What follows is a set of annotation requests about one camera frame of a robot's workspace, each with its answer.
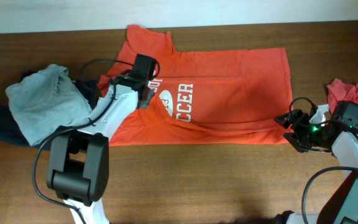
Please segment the orange soccer t-shirt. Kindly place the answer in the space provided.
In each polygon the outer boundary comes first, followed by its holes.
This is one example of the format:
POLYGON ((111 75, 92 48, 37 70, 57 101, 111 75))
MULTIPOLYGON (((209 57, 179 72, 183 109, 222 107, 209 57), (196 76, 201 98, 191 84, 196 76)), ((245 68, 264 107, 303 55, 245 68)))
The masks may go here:
POLYGON ((111 146, 284 142, 274 117, 292 100, 285 49, 179 52, 169 32, 130 25, 126 35, 99 88, 129 69, 137 54, 155 58, 161 71, 149 83, 149 106, 122 122, 111 146))

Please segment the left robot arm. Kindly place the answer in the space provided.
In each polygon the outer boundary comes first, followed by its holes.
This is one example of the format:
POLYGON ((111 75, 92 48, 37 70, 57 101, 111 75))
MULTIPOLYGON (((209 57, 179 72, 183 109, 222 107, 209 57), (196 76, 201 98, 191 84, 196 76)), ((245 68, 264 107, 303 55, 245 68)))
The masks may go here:
POLYGON ((102 196, 109 179, 109 141, 135 110, 146 109, 154 95, 156 59, 138 54, 130 68, 104 86, 107 93, 79 124, 53 133, 47 187, 58 205, 70 209, 75 223, 107 223, 102 196))

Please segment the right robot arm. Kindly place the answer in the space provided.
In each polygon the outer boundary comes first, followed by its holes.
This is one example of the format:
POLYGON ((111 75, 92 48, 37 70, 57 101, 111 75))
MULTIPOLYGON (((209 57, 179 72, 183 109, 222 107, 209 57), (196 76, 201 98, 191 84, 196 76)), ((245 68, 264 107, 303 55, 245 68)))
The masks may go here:
POLYGON ((275 117, 275 122, 290 133, 283 137, 298 152, 326 152, 334 156, 339 165, 315 173, 307 182, 301 198, 301 212, 285 211, 273 223, 358 223, 358 104, 338 101, 330 119, 325 114, 329 105, 312 105, 310 113, 289 109, 275 117), (313 181, 330 171, 341 171, 344 182, 317 214, 306 213, 306 198, 313 181))

